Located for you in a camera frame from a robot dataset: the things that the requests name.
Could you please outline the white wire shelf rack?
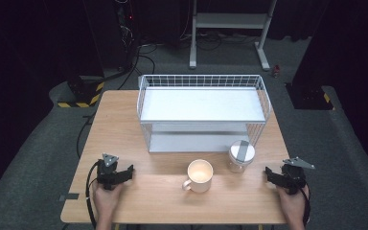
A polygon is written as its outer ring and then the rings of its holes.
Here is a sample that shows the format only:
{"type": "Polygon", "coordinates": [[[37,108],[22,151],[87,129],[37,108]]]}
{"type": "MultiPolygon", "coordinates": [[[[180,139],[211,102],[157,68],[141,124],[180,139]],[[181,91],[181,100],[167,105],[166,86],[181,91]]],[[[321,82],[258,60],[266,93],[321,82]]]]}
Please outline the white wire shelf rack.
{"type": "Polygon", "coordinates": [[[256,145],[271,113],[259,75],[143,75],[137,114],[150,152],[256,145]]]}

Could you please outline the white metal stand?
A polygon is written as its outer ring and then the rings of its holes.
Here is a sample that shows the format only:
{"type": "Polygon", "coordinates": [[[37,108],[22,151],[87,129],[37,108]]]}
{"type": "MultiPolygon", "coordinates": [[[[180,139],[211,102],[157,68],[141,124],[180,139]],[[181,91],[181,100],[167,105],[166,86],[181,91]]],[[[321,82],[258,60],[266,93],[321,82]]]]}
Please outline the white metal stand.
{"type": "Polygon", "coordinates": [[[264,45],[271,24],[277,0],[270,0],[267,13],[218,13],[198,12],[197,0],[193,0],[192,32],[189,55],[189,68],[196,69],[196,30],[197,29],[246,29],[261,30],[260,40],[254,43],[262,69],[270,70],[264,45]]]}

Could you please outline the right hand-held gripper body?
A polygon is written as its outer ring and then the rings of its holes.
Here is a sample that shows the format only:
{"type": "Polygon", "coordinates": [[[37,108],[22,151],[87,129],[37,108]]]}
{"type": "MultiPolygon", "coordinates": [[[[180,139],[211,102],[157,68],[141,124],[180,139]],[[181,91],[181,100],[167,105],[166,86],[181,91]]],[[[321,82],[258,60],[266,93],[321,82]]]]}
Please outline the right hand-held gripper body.
{"type": "Polygon", "coordinates": [[[284,165],[281,168],[282,175],[286,179],[284,188],[288,189],[290,195],[295,195],[306,186],[304,169],[314,170],[315,166],[299,157],[284,160],[284,165]]]}

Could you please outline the grey tape strip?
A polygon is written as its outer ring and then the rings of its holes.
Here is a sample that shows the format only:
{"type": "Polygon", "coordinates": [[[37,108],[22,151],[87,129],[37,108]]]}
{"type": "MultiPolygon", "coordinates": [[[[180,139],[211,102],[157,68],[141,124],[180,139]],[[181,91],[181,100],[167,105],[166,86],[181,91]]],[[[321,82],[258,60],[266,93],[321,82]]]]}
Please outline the grey tape strip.
{"type": "Polygon", "coordinates": [[[60,195],[58,198],[58,201],[65,201],[65,200],[69,200],[69,199],[78,199],[80,196],[80,194],[76,194],[76,193],[69,193],[66,195],[60,195]]]}

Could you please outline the clear jar with white lid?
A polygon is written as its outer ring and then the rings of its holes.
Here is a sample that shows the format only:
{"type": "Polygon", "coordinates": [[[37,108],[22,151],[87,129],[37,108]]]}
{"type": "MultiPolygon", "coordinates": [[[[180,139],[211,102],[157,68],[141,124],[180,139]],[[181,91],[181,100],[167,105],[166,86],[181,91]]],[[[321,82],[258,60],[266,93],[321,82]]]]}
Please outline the clear jar with white lid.
{"type": "Polygon", "coordinates": [[[253,162],[255,154],[255,148],[248,141],[234,142],[228,151],[229,170],[232,173],[243,173],[253,162]]]}

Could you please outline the dark equipment rack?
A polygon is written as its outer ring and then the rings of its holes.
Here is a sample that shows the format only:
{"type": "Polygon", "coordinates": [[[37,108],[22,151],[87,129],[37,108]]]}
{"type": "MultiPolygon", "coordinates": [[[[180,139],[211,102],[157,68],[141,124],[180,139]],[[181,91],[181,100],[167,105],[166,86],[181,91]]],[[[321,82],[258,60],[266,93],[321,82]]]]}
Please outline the dark equipment rack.
{"type": "Polygon", "coordinates": [[[138,47],[138,27],[136,21],[136,4],[134,0],[112,0],[118,20],[119,42],[122,44],[119,69],[125,71],[131,68],[138,47]]]}

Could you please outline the person's right hand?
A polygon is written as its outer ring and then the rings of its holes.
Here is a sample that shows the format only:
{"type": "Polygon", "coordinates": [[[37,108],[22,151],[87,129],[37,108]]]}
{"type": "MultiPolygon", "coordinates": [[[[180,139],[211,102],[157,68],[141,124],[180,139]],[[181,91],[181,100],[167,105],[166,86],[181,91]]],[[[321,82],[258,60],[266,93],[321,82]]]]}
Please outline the person's right hand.
{"type": "Polygon", "coordinates": [[[302,192],[295,195],[289,195],[284,188],[276,187],[280,198],[280,204],[283,214],[286,218],[288,227],[291,224],[303,223],[305,213],[306,199],[310,197],[310,189],[308,186],[303,188],[302,192]]]}

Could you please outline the black yellow striped stand base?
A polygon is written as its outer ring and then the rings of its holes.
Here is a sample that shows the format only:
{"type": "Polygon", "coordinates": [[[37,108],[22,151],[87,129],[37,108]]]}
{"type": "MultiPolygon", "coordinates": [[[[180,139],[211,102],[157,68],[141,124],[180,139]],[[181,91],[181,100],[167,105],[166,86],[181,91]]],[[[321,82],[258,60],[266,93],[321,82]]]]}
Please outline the black yellow striped stand base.
{"type": "Polygon", "coordinates": [[[76,77],[67,81],[68,91],[65,96],[57,100],[57,105],[62,108],[94,106],[103,88],[103,80],[83,80],[81,77],[76,77]]]}
{"type": "Polygon", "coordinates": [[[295,109],[334,110],[329,95],[321,87],[287,83],[286,90],[295,109]]]}

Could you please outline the cream ceramic cup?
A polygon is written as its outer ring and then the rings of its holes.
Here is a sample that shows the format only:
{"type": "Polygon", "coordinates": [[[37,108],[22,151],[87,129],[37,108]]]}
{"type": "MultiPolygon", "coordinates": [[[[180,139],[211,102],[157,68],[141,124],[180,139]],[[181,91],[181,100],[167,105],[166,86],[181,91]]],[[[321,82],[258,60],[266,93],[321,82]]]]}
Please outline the cream ceramic cup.
{"type": "Polygon", "coordinates": [[[187,175],[188,179],[183,182],[182,189],[205,193],[211,188],[214,169],[208,161],[197,159],[189,164],[187,175]]]}

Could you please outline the person's left hand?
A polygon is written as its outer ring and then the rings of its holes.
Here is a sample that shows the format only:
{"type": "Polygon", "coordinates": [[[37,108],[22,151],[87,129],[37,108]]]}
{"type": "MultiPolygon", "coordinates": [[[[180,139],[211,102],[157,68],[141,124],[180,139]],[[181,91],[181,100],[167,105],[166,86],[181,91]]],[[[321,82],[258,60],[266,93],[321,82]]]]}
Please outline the person's left hand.
{"type": "Polygon", "coordinates": [[[123,188],[124,185],[119,184],[112,190],[106,190],[104,186],[98,182],[93,184],[93,197],[98,213],[98,223],[112,221],[123,188]]]}

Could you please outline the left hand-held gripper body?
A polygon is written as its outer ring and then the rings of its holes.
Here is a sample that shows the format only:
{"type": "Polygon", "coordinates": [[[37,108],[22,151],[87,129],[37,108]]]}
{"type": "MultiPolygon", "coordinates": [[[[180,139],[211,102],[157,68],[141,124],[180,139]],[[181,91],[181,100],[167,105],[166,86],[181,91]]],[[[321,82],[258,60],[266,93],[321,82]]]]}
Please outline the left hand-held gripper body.
{"type": "Polygon", "coordinates": [[[116,172],[118,160],[118,156],[104,153],[103,158],[98,161],[97,181],[105,190],[111,191],[114,186],[123,182],[122,177],[116,172]]]}

